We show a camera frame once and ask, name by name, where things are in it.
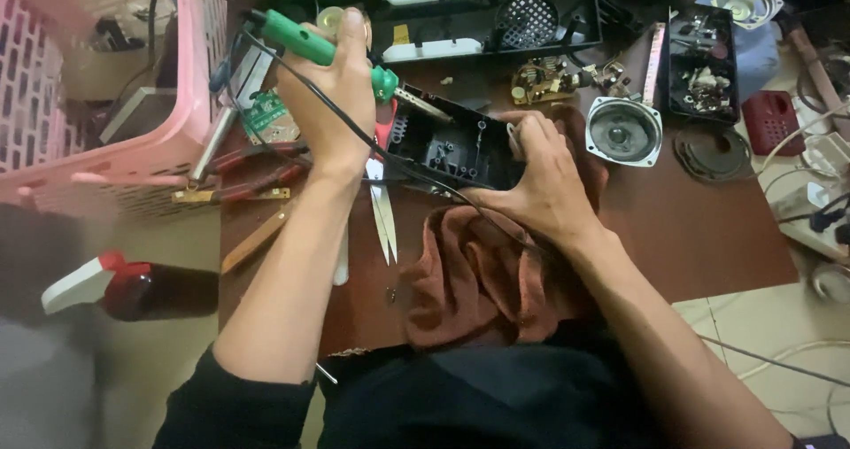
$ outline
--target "green soldering iron handle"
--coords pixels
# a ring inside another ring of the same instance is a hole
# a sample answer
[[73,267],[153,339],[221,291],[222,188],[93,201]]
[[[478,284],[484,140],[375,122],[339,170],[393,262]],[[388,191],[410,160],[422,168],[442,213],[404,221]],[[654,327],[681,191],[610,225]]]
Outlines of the green soldering iron handle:
[[[263,36],[271,41],[283,44],[286,50],[295,55],[308,58],[319,65],[331,65],[336,46],[294,23],[283,14],[269,10],[266,12],[266,23],[263,26]],[[375,67],[371,71],[372,91],[375,98],[386,104],[398,86],[398,75],[391,70]]]

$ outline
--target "loudspeaker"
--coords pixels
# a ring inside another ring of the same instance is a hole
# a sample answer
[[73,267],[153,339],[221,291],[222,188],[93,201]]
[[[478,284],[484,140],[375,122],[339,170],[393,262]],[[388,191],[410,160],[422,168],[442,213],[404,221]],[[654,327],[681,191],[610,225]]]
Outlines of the loudspeaker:
[[744,29],[756,29],[770,21],[782,8],[782,0],[711,0],[715,8],[728,9]]
[[653,166],[661,151],[658,110],[627,98],[598,97],[587,114],[587,151],[629,166]]

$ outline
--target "brown cloth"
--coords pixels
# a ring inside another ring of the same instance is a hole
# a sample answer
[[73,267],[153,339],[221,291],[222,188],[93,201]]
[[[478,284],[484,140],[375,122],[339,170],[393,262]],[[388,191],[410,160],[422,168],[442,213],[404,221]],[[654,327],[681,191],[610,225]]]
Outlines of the brown cloth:
[[[585,148],[584,117],[577,108],[559,106],[552,119],[567,136],[587,196],[599,209],[608,172],[586,151],[576,154],[575,148]],[[545,238],[500,213],[484,211],[526,245],[472,206],[431,212],[422,232],[422,256],[400,276],[410,286],[404,324],[412,346],[539,342],[555,332],[558,321],[592,311],[575,271]]]

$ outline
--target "brown tabletop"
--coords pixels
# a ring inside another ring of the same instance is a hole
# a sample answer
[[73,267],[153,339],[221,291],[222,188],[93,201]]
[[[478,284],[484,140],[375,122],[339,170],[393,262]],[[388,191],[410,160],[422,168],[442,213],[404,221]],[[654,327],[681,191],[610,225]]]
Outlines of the brown tabletop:
[[[621,62],[640,90],[649,37],[638,42]],[[472,73],[485,75],[493,104],[489,111],[512,108],[509,84],[515,66],[473,65],[442,61],[406,65],[397,70],[407,83],[431,93],[452,93],[440,80],[452,76],[462,85]],[[570,103],[585,114],[597,89],[582,89]],[[547,105],[539,109],[545,113]],[[622,239],[637,267],[669,302],[747,291],[798,281],[784,237],[774,222],[755,178],[704,183],[691,178],[672,152],[677,132],[665,121],[665,142],[652,168],[610,166],[600,219]],[[246,144],[239,124],[223,150]],[[225,176],[223,185],[242,183],[268,172],[274,160]],[[389,189],[395,215],[400,264],[416,261],[421,253],[425,216],[446,199],[399,187]],[[243,201],[222,205],[221,256],[227,255],[277,209],[280,201]],[[398,266],[387,266],[377,238],[367,187],[361,188],[349,219],[348,282],[332,290],[325,315],[320,355],[348,348],[381,348],[403,344],[398,303],[391,298]],[[256,273],[264,249],[219,283],[218,319],[224,325]],[[283,275],[282,285],[286,284]]]

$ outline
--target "pink laundry basket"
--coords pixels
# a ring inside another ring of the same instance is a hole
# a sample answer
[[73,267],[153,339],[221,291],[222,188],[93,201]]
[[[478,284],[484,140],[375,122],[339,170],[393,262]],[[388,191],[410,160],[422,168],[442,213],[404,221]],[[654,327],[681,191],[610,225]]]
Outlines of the pink laundry basket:
[[0,0],[0,202],[133,220],[201,206],[172,204],[175,187],[146,183],[185,175],[209,137],[219,107],[207,90],[210,68],[228,50],[224,0],[176,0],[177,97],[159,128],[85,150],[86,124],[74,117],[74,103],[62,100],[62,52],[50,31],[91,32],[100,17],[118,14],[128,1]]

